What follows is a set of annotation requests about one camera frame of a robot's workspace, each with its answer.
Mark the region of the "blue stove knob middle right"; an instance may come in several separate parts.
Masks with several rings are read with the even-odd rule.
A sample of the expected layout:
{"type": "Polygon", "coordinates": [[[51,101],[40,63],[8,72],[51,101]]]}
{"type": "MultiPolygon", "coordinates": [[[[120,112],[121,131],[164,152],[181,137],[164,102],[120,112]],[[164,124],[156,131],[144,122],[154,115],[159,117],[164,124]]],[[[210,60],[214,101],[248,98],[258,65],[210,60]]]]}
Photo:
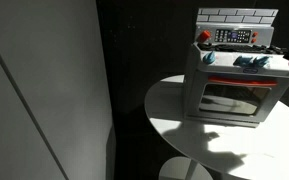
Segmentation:
{"type": "Polygon", "coordinates": [[[253,60],[255,67],[264,67],[269,62],[269,56],[258,56],[253,60]]]}

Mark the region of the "blue stove knob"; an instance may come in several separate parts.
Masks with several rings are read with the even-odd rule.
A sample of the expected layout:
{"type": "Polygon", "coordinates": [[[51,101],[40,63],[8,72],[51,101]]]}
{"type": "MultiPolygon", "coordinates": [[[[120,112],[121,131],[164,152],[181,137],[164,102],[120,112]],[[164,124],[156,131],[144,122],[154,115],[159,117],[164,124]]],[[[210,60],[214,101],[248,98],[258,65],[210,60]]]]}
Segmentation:
{"type": "Polygon", "coordinates": [[[269,56],[258,56],[253,60],[255,67],[264,67],[269,62],[269,56]]]}
{"type": "Polygon", "coordinates": [[[252,56],[239,56],[233,63],[234,66],[248,66],[252,60],[252,56]]]}
{"type": "Polygon", "coordinates": [[[207,53],[204,57],[203,57],[203,62],[205,64],[212,64],[215,61],[215,52],[212,51],[210,53],[207,53]]]}

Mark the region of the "blue stove knob middle left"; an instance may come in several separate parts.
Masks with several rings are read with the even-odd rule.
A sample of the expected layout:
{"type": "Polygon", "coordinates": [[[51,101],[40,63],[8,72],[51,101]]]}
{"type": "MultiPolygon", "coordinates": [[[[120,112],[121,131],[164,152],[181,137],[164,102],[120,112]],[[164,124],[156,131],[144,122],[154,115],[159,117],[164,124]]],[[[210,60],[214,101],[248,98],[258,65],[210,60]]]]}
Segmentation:
{"type": "Polygon", "coordinates": [[[252,60],[252,56],[239,56],[233,63],[234,66],[248,66],[252,60]]]}

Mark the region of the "grey toy stove oven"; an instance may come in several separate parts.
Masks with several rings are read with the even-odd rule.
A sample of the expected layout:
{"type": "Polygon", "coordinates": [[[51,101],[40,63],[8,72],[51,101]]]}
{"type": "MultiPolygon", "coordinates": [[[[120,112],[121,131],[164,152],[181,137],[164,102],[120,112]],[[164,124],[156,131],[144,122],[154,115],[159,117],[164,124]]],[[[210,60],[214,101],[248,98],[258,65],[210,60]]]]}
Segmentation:
{"type": "Polygon", "coordinates": [[[289,87],[289,56],[271,44],[276,9],[200,8],[183,81],[184,117],[256,127],[289,87]]]}

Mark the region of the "blue stove knob far left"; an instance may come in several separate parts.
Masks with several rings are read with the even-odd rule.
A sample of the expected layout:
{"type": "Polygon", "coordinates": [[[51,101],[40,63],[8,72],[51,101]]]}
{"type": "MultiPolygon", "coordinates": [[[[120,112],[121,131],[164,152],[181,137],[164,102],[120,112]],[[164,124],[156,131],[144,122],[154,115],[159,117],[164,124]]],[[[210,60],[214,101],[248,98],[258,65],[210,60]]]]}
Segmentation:
{"type": "Polygon", "coordinates": [[[212,51],[210,53],[207,53],[204,57],[203,57],[203,62],[205,64],[212,64],[215,61],[215,52],[212,51]]]}

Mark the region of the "red round timer knob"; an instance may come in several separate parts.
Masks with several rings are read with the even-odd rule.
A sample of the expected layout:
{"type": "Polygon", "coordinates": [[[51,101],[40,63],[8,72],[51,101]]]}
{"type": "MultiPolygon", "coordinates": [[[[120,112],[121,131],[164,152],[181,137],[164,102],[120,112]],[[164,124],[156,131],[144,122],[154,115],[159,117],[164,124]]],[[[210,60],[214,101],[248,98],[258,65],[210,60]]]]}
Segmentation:
{"type": "Polygon", "coordinates": [[[200,33],[198,40],[200,42],[205,42],[211,37],[211,33],[208,30],[204,30],[203,32],[200,33]]]}

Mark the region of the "white round table base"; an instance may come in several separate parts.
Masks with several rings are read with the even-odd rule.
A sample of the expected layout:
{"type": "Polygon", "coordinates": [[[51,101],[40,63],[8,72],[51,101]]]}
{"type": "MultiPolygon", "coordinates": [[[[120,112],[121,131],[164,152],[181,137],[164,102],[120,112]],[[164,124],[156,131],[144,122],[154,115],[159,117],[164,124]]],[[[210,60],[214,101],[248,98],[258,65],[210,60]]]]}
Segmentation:
{"type": "Polygon", "coordinates": [[[178,156],[162,165],[158,180],[213,180],[213,178],[201,164],[187,157],[178,156]]]}

